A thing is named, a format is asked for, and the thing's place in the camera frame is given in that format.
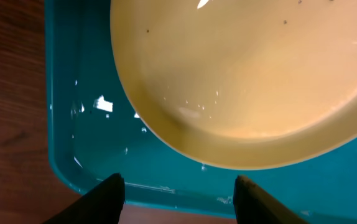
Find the teal tray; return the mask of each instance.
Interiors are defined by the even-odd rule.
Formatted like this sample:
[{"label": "teal tray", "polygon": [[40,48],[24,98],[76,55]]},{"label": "teal tray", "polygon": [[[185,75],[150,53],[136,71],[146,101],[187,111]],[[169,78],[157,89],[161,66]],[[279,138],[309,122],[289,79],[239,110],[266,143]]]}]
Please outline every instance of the teal tray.
[{"label": "teal tray", "polygon": [[357,223],[357,139],[278,169],[203,165],[135,116],[114,65],[109,0],[47,0],[45,24],[49,160],[74,191],[120,172],[129,204],[234,218],[234,180],[245,174],[313,223]]}]

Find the brown wooden surface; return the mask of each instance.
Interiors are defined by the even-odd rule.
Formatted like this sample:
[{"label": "brown wooden surface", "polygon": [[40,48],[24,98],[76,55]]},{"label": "brown wooden surface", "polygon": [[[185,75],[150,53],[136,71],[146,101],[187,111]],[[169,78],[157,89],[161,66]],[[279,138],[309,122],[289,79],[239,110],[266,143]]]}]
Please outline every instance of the brown wooden surface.
[{"label": "brown wooden surface", "polygon": [[[44,52],[43,1],[0,0],[0,223],[40,223],[79,197],[47,160]],[[172,220],[235,223],[129,206],[121,215],[121,223]]]}]

